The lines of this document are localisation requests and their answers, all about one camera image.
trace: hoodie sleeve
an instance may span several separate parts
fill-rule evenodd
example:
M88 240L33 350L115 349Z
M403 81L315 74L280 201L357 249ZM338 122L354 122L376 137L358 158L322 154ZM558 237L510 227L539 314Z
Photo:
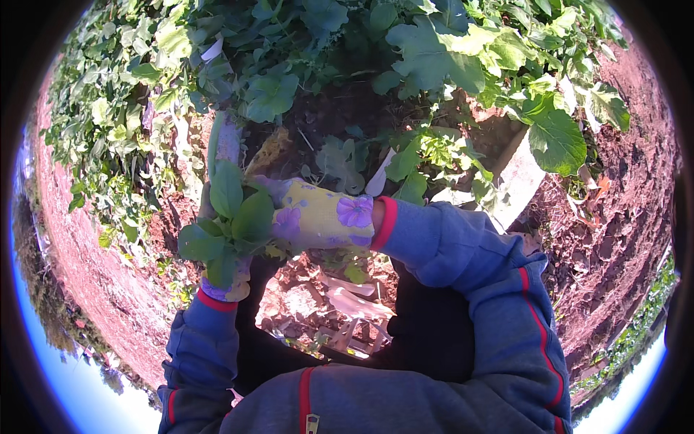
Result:
M540 279L545 255L523 255L521 237L498 235L483 212L378 200L386 213L372 249L401 261L422 284L450 286L470 302L475 369L464 395L471 407L483 416L493 407L483 397L495 396L544 431L570 431L566 362Z
M198 291L188 310L171 324L165 360L166 385L157 390L164 409L159 433L218 433L234 399L239 335L237 303Z

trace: zipper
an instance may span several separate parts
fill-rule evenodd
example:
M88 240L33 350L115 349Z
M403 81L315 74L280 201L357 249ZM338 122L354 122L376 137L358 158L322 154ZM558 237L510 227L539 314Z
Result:
M320 417L311 413L311 397L309 396L309 386L311 372L315 367L304 369L299 379L299 433L316 434Z

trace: zipper pull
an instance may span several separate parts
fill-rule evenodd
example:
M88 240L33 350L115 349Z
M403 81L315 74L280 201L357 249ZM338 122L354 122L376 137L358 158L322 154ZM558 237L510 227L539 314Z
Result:
M318 415L310 414L306 415L306 433L305 434L316 434L318 432L318 422L321 417Z

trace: red stripe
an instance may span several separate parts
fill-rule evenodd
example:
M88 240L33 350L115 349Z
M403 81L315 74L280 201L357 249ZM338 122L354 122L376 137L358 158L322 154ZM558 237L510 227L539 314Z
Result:
M232 312L236 310L236 307L238 306L238 302L229 302L229 301L220 301L220 300L215 300L209 295L207 295L204 291L200 290L198 291L198 299L202 301L202 303L212 309L218 310L219 312Z
M547 367L550 369L550 371L552 371L554 375L557 376L557 379L559 380L559 388L557 389L557 394L555 395L552 402L545 406L545 408L551 408L557 405L559 401L561 401L561 395L564 391L564 379L561 377L561 375L559 375L559 372L557 372L554 365L552 365L550 358L547 356L547 330L545 330L545 327L540 321L540 318L537 316L535 309L533 309L532 304L530 304L530 299L527 295L527 291L530 289L530 279L528 278L527 270L524 267L521 267L518 269L518 271L520 272L520 280L523 282L523 297L525 298L527 307L530 308L530 312L532 312L532 317L535 319L537 327L540 329L540 352L542 353L542 356L545 358L545 363L547 363Z
M311 398L309 397L309 385L311 371L315 367L304 369L299 379L299 433L306 433L306 416L311 414Z
M386 212L383 216L381 229L371 243L371 250L374 251L380 250L386 245L390 235L393 233L393 228L395 228L395 222L398 220L398 203L395 202L395 199L381 196L376 201L383 202Z
M559 416L555 416L555 432L557 434L564 434L564 423Z
M174 395L176 395L176 392L178 390L174 390L169 395L169 422L171 422L171 425L176 423L176 418L174 417Z

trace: hand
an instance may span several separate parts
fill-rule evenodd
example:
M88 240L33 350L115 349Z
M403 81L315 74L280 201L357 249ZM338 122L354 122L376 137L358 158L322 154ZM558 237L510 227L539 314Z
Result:
M203 186L203 193L200 198L198 220L213 220L215 218L217 218L217 212L210 202L210 183L207 182ZM251 292L251 287L248 285L248 281L251 279L251 273L249 272L251 259L252 257L250 256L236 259L236 276L234 277L234 283L226 288L217 288L213 286L208 280L207 270L205 270L201 275L200 289L211 298L219 301L233 302L245 299Z
M352 197L299 178L275 181L259 175L254 181L268 189L277 208L273 236L295 249L368 248L375 224L380 227L383 218L382 204L374 206L373 197L367 194Z

